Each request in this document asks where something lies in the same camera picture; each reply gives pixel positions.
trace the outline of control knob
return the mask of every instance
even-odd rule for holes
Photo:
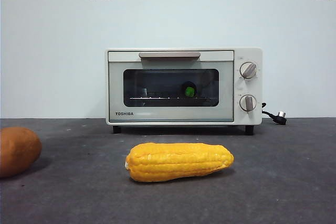
[[[240,107],[245,111],[252,111],[257,105],[257,101],[252,95],[243,96],[239,103]]]
[[[245,78],[245,79],[250,79],[253,76],[255,76],[257,73],[257,65],[252,62],[246,62],[241,65],[240,67],[240,74]]]

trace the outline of gray countertop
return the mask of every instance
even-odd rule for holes
[[[1,181],[1,223],[336,223],[336,118],[264,119],[243,127],[123,128],[104,119],[7,119],[43,144],[26,172]],[[222,144],[231,168],[136,183],[124,169],[143,142]]]

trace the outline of power cord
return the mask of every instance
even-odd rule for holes
[[[266,106],[266,102],[263,102],[261,104],[261,107],[265,107]],[[270,118],[273,119],[273,122],[277,123],[277,124],[281,124],[281,125],[286,125],[287,119],[285,118],[286,113],[283,111],[279,111],[278,115],[273,115],[267,111],[262,111],[263,114],[268,115]]]

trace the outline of corn cob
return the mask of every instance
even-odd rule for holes
[[[160,182],[205,176],[229,167],[233,160],[233,155],[222,145],[145,143],[131,150],[125,168],[135,181]]]

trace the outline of toaster oven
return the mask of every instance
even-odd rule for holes
[[[106,50],[106,123],[121,126],[261,123],[262,51]]]

